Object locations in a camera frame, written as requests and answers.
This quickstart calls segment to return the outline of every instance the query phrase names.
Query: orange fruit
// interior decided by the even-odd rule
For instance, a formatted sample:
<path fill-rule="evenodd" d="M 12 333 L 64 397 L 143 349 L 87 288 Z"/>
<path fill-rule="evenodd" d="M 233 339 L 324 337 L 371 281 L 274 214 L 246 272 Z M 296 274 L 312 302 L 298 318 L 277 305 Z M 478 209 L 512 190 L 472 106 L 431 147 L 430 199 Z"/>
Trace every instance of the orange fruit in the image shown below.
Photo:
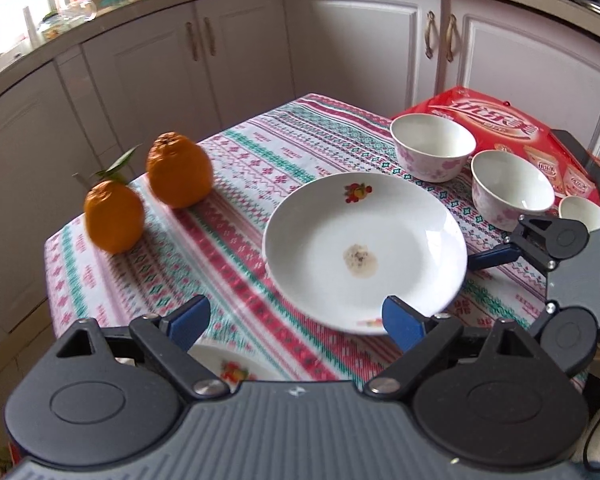
<path fill-rule="evenodd" d="M 133 247 L 144 229 L 140 197 L 121 182 L 106 180 L 84 199 L 87 234 L 96 247 L 111 254 Z"/>
<path fill-rule="evenodd" d="M 154 195 L 174 209 L 200 202 L 214 185 L 214 168 L 205 150 L 176 132 L 155 139 L 146 172 Z"/>

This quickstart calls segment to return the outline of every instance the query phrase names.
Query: small cup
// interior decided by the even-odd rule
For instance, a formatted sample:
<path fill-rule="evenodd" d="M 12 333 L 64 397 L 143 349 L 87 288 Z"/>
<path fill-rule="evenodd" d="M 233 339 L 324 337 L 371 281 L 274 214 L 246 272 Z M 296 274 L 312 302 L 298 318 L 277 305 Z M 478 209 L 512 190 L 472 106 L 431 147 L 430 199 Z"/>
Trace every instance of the small cup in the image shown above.
<path fill-rule="evenodd" d="M 547 177 L 513 153 L 480 152 L 471 161 L 471 173 L 475 208 L 504 231 L 513 231 L 521 214 L 540 214 L 554 204 L 554 188 Z"/>
<path fill-rule="evenodd" d="M 407 114 L 391 123 L 400 166 L 426 182 L 458 176 L 475 150 L 474 136 L 464 126 L 430 114 Z"/>
<path fill-rule="evenodd" d="M 582 222 L 589 232 L 600 229 L 600 206 L 581 196 L 567 196 L 560 200 L 558 216 Z"/>

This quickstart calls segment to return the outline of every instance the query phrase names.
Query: patterned tablecloth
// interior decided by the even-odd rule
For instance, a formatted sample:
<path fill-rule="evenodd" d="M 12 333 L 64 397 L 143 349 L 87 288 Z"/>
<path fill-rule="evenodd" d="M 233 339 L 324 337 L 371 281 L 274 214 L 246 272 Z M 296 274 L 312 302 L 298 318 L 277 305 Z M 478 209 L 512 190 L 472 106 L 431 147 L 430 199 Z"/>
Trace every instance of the patterned tablecloth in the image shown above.
<path fill-rule="evenodd" d="M 325 328 L 282 298 L 260 253 L 276 205 L 315 178 L 343 171 L 387 173 L 411 180 L 458 220 L 469 252 L 504 234 L 471 202 L 471 172 L 441 185 L 406 174 L 395 158 L 388 119 L 309 94 L 202 142 L 216 185 L 202 203 L 172 211 L 151 194 L 144 176 L 132 183 L 146 210 L 141 242 L 109 256 L 97 250 L 80 216 L 45 245 L 54 329 L 95 317 L 124 325 L 146 312 L 164 315 L 194 294 L 212 305 L 206 337 L 257 354 L 290 380 L 351 378 L 358 384 L 398 355 L 388 336 L 353 336 Z M 469 273 L 449 311 L 470 325 L 499 317 L 528 326 L 543 308 L 544 278 L 523 260 Z"/>

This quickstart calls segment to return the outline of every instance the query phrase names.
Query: tiled floor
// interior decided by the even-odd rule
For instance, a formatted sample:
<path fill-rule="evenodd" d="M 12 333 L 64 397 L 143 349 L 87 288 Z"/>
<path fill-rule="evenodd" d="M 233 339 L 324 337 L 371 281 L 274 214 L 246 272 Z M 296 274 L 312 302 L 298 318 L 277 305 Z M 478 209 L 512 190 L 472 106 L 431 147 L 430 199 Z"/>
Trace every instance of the tiled floor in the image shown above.
<path fill-rule="evenodd" d="M 48 316 L 48 306 L 44 304 L 43 308 L 46 308 L 48 325 L 37 335 L 32 334 L 33 339 L 28 344 L 27 341 L 20 342 L 23 348 L 0 370 L 0 449 L 8 442 L 2 418 L 2 410 L 7 398 L 56 339 Z"/>

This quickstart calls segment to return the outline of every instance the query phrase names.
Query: floor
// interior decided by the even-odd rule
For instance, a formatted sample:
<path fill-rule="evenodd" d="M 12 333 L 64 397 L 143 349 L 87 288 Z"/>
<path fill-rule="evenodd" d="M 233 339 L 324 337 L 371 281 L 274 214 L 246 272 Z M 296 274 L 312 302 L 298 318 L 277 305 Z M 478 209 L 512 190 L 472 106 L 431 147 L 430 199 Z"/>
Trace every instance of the floor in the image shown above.
<path fill-rule="evenodd" d="M 22 378 L 33 368 L 33 365 L 44 355 L 56 340 L 51 327 L 51 318 L 48 313 L 48 304 L 45 302 L 37 308 L 33 327 L 23 334 L 22 330 L 16 333 L 17 352 L 6 362 L 0 364 L 0 450 L 8 443 L 7 433 L 2 419 L 2 410 L 7 398 Z"/>

